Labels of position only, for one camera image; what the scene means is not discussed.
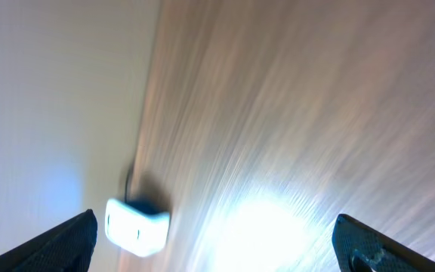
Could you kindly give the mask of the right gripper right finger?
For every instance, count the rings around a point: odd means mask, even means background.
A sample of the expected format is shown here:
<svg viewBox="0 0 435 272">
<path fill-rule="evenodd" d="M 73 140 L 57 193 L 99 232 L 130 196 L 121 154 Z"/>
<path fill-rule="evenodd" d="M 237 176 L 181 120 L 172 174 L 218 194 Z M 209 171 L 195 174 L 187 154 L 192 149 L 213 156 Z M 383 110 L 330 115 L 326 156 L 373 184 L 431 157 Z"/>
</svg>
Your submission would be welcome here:
<svg viewBox="0 0 435 272">
<path fill-rule="evenodd" d="M 342 272 L 435 271 L 435 261 L 346 214 L 337 216 L 332 245 Z"/>
</svg>

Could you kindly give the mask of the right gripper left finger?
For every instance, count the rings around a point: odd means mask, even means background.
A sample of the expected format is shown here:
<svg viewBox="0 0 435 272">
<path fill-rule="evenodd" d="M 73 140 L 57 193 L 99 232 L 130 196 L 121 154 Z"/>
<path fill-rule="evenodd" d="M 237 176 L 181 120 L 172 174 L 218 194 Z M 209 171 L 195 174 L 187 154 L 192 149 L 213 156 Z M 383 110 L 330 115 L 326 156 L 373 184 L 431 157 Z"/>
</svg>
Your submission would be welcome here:
<svg viewBox="0 0 435 272">
<path fill-rule="evenodd" d="M 87 272 L 97 243 L 91 209 L 0 255 L 0 272 Z"/>
</svg>

